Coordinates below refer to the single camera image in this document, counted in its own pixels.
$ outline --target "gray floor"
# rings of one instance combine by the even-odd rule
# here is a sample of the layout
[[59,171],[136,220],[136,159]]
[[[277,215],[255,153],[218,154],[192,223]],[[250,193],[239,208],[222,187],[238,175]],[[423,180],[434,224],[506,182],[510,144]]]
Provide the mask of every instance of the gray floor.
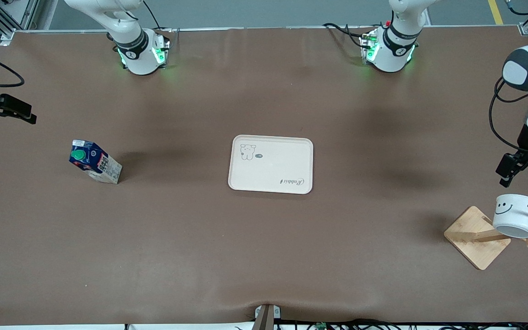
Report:
[[[168,28],[270,28],[321,25],[371,25],[390,18],[388,0],[146,0],[160,25]],[[504,0],[496,0],[504,24],[518,24]],[[528,11],[528,0],[513,0]],[[134,11],[143,27],[154,27],[148,10]],[[443,0],[429,7],[433,25],[495,25],[488,0]],[[99,29],[90,17],[59,0],[50,29]]]

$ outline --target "wooden mug stand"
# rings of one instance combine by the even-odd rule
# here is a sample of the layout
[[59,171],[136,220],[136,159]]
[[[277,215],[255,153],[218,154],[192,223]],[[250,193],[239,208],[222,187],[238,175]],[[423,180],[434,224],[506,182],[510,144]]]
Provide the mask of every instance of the wooden mug stand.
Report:
[[[492,227],[492,220],[475,206],[468,207],[444,232],[466,259],[479,270],[485,270],[511,243],[511,237]],[[527,243],[528,238],[517,238]]]

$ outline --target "wooden base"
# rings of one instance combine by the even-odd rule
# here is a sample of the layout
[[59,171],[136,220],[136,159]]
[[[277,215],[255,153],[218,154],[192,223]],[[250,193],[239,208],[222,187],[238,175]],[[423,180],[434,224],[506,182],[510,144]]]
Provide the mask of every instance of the wooden base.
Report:
[[488,265],[511,243],[511,239],[476,242],[475,234],[494,229],[486,215],[475,206],[468,207],[444,232],[444,236],[479,270]]

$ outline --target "metal frame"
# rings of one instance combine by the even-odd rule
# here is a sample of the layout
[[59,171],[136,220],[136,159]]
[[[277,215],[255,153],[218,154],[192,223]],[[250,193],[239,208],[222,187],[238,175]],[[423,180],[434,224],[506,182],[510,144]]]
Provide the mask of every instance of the metal frame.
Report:
[[7,46],[7,44],[9,44],[15,31],[27,30],[34,19],[34,13],[38,4],[40,4],[40,0],[28,0],[21,22],[13,19],[13,17],[11,17],[11,15],[0,6],[0,39],[2,40],[2,45]]

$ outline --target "green led light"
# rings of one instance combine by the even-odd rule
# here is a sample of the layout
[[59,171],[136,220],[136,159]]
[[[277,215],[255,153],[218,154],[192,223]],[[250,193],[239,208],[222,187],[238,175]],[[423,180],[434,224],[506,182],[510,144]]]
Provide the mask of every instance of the green led light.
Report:
[[411,48],[411,50],[409,50],[409,56],[407,57],[407,62],[410,61],[411,58],[413,58],[413,50],[415,50],[415,46],[414,45]]
[[164,52],[160,50],[160,48],[158,49],[152,48],[152,50],[154,51],[154,56],[156,58],[156,61],[158,63],[164,63]]
[[369,61],[373,61],[373,60],[375,60],[375,58],[376,58],[376,53],[378,52],[379,48],[380,48],[380,44],[379,44],[378,42],[375,42],[375,43],[371,46],[371,48],[368,50],[368,56],[367,56],[367,58],[368,58]]

